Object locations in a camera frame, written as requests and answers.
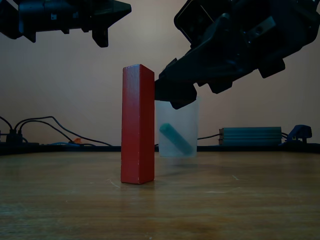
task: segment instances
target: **robotic arm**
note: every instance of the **robotic arm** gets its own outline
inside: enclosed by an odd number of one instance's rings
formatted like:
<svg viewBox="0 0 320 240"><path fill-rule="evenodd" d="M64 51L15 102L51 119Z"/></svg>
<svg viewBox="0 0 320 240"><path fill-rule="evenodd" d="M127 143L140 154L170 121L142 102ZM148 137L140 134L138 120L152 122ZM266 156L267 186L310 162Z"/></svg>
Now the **robotic arm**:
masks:
<svg viewBox="0 0 320 240"><path fill-rule="evenodd" d="M283 71L283 59L313 42L320 0L188 0L176 27L191 43L155 82L155 98L182 108L197 98L194 84L215 94L258 69L263 78Z"/></svg>
<svg viewBox="0 0 320 240"><path fill-rule="evenodd" d="M11 39L36 32L92 30L108 46L108 28L129 14L116 0L0 0L0 32ZM312 43L320 25L320 0L188 0L176 27L191 43L184 57L169 63L155 82L155 99L182 108L197 98L194 84L215 94L254 70L263 78L283 71L284 58Z"/></svg>
<svg viewBox="0 0 320 240"><path fill-rule="evenodd" d="M116 0L0 0L0 32L8 38L25 36L36 42L36 32L70 29L92 31L101 48L108 47L108 28L131 13L131 5Z"/></svg>

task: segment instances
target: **black cable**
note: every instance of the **black cable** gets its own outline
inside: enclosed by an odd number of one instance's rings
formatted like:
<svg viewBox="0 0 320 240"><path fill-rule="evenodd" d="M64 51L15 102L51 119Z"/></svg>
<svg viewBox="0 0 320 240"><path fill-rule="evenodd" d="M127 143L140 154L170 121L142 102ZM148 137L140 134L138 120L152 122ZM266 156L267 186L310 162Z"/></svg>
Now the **black cable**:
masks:
<svg viewBox="0 0 320 240"><path fill-rule="evenodd" d="M5 120L2 116L0 116L0 119L3 120L6 124L9 125L10 129L12 130L12 126L10 124L10 122L8 122L7 120Z"/></svg>
<svg viewBox="0 0 320 240"><path fill-rule="evenodd" d="M107 146L109 146L109 147L112 147L112 145L109 144L109 143L107 143L107 142L93 140L93 139L90 139L90 138L81 136L81 135L79 135L79 134L74 133L73 131L70 131L70 130L66 129L64 126L62 126L62 125L60 124L60 122L58 122L58 120L57 120L54 116L44 116L44 117L36 117L36 118L25 119L25 120L22 120L22 121L18 122L18 123L15 125L14 129L17 130L19 124L21 124L21 123L23 123L23 122L31 121L31 120L41 120L41 119L53 119L63 130L67 131L67 132L70 133L70 134L73 134L73 135L75 135L75 136L77 136L77 137L79 137L79 138L82 138L82 139L85 139L85 140L88 140L88 141L91 141L91 142L95 142L95 143L99 143L99 144L104 144L104 145L107 145Z"/></svg>
<svg viewBox="0 0 320 240"><path fill-rule="evenodd" d="M214 137L218 137L218 136L220 136L220 135L221 135L221 134L216 134L216 135L206 136L206 137L200 137L200 138L198 138L198 140L211 139L211 138L214 138Z"/></svg>
<svg viewBox="0 0 320 240"><path fill-rule="evenodd" d="M24 123L21 125L19 131L22 131L23 126L24 126L25 124L28 124L28 123L42 123L42 124L48 125L48 126L50 126L51 128L53 128L54 130L56 130L56 131L58 131L59 133L61 133L63 136L65 136L70 142L73 142L72 139L71 139L70 137L68 137L67 135L65 135L62 131L60 131L59 129L55 128L54 126L52 126L51 124L49 124L49 123L47 123L47 122L45 122L45 121L39 121L39 120L26 121L26 122L24 122Z"/></svg>

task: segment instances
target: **green object in cup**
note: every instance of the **green object in cup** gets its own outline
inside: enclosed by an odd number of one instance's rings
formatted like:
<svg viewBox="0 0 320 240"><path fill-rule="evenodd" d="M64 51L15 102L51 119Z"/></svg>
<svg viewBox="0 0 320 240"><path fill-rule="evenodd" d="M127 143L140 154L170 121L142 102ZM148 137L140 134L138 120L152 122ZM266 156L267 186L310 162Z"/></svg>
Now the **green object in cup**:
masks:
<svg viewBox="0 0 320 240"><path fill-rule="evenodd" d="M171 126L171 124L162 124L159 131L184 155L188 156L193 153L192 146L180 135L179 132L177 132L173 126Z"/></svg>

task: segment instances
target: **white wall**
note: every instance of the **white wall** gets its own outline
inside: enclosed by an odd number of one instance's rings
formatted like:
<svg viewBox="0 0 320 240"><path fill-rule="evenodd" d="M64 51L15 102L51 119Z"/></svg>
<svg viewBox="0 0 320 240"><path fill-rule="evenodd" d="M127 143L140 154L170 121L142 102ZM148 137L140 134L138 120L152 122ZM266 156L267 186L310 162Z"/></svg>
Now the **white wall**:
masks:
<svg viewBox="0 0 320 240"><path fill-rule="evenodd" d="M157 76L190 48L173 24L186 0L126 2L132 13L109 29L108 48L81 30L38 33L35 44L0 35L0 115L14 124L53 115L74 132L120 145L123 67L144 64ZM320 38L285 62L286 71L267 79L256 71L218 95L199 88L199 136L223 127L281 126L289 133L305 124L313 129L312 142L320 143ZM1 121L0 130L7 130ZM23 134L31 142L65 141L37 123L26 125Z"/></svg>

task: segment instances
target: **blue clamp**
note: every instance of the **blue clamp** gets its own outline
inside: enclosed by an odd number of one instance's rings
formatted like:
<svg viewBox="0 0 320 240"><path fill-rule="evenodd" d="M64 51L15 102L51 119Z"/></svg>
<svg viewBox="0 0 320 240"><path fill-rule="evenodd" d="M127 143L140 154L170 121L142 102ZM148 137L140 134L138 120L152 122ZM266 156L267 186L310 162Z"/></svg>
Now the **blue clamp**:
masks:
<svg viewBox="0 0 320 240"><path fill-rule="evenodd" d="M302 139L302 142L306 144L307 139L310 139L310 138L312 138L311 127L306 125L297 125L289 133L287 137L287 142L297 142L299 141L299 139Z"/></svg>

